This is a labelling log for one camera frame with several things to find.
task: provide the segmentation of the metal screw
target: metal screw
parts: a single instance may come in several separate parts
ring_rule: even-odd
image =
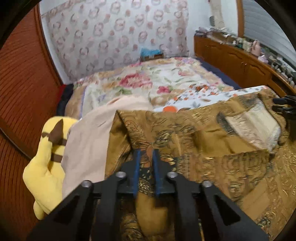
[[[89,188],[91,186],[91,181],[85,180],[81,183],[84,188]]]
[[[209,187],[211,187],[212,186],[212,183],[211,183],[211,181],[203,181],[202,182],[202,185],[205,187],[205,188],[209,188]]]
[[[116,173],[116,177],[124,178],[125,176],[126,176],[126,173],[125,172],[117,172]]]
[[[169,178],[175,178],[176,176],[178,176],[178,173],[176,173],[176,172],[168,172],[168,173],[167,173],[167,176],[168,176]]]

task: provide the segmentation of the window blind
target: window blind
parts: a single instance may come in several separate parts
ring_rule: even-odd
[[[296,66],[296,51],[276,21],[254,0],[243,0],[244,35],[257,39]]]

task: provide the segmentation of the plush ear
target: plush ear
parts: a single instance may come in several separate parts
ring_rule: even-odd
[[[52,144],[57,145],[63,138],[63,126],[64,122],[63,119],[61,119],[48,134],[48,140],[52,142]]]

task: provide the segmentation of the gold patterned fabric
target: gold patterned fabric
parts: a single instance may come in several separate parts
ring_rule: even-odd
[[[132,158],[132,149],[146,151],[141,159],[139,194],[135,202],[122,201],[122,240],[174,240],[173,200],[154,198],[153,149],[159,149],[161,159],[189,180],[213,181],[273,240],[296,207],[294,141],[285,119],[271,110],[274,97],[266,89],[178,113],[117,111],[110,131],[106,177]],[[256,118],[245,123],[248,115],[254,117],[258,103],[266,112],[261,117],[266,127]],[[230,125],[229,120],[237,116]],[[256,135],[256,145],[249,142],[248,133],[237,133],[242,125],[254,131],[260,126],[264,129]]]

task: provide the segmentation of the navy blue sheet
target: navy blue sheet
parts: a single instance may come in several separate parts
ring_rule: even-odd
[[[215,68],[213,65],[210,65],[206,61],[201,60],[200,58],[196,58],[198,61],[202,63],[202,66],[207,70],[213,72],[215,75],[217,75],[219,78],[222,79],[222,81],[230,86],[233,86],[235,90],[241,89],[241,87],[234,82],[230,77],[228,77],[226,74],[224,74],[221,70],[218,68]]]

